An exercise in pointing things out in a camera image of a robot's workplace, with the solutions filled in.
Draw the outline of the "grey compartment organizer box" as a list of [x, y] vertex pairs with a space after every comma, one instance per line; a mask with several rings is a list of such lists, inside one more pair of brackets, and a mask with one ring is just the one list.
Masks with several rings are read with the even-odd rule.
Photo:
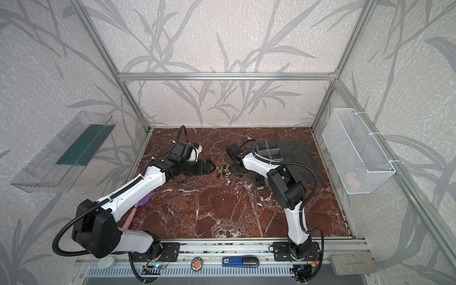
[[[278, 141], [260, 141], [256, 145], [256, 154], [273, 161], [282, 162], [283, 155], [280, 152]], [[269, 182], [264, 176], [251, 172], [254, 180], [254, 185], [257, 190], [270, 189]]]

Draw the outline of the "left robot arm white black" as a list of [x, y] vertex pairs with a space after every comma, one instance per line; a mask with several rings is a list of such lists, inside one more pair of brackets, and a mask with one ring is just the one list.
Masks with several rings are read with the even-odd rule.
[[52, 250], [61, 257], [92, 255], [104, 258], [119, 252], [137, 252], [155, 256], [160, 241], [142, 231], [118, 227], [126, 212], [144, 197], [177, 176], [209, 175], [216, 166], [199, 158], [197, 143], [177, 142], [165, 157], [154, 158], [146, 168], [116, 191], [96, 200], [89, 199], [77, 207], [76, 216], [55, 236]]

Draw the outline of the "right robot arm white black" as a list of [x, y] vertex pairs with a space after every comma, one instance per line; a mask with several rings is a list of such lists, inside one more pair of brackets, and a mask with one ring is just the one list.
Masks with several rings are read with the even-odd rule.
[[[267, 159], [259, 155], [255, 147], [242, 150], [238, 145], [232, 144], [226, 151], [237, 172], [255, 172], [268, 180], [277, 204], [286, 214], [290, 250], [294, 252], [295, 258], [300, 259], [312, 243], [312, 230], [306, 224], [305, 205], [317, 192], [319, 180], [316, 173], [301, 163]], [[313, 176], [314, 186], [309, 195], [306, 195], [306, 182], [296, 170], [297, 166]]]

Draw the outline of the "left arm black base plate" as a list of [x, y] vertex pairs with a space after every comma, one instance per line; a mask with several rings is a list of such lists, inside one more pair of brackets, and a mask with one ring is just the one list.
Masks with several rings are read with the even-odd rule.
[[134, 262], [177, 262], [181, 244], [178, 242], [155, 242], [145, 253], [132, 253]]

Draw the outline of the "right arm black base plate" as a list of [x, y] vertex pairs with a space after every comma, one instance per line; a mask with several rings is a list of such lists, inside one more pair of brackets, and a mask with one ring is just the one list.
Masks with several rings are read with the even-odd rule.
[[288, 242], [274, 242], [268, 247], [268, 250], [274, 255], [274, 261], [305, 261], [317, 262], [321, 259], [321, 250], [318, 242], [310, 242], [305, 246], [303, 254], [299, 257], [293, 256]]

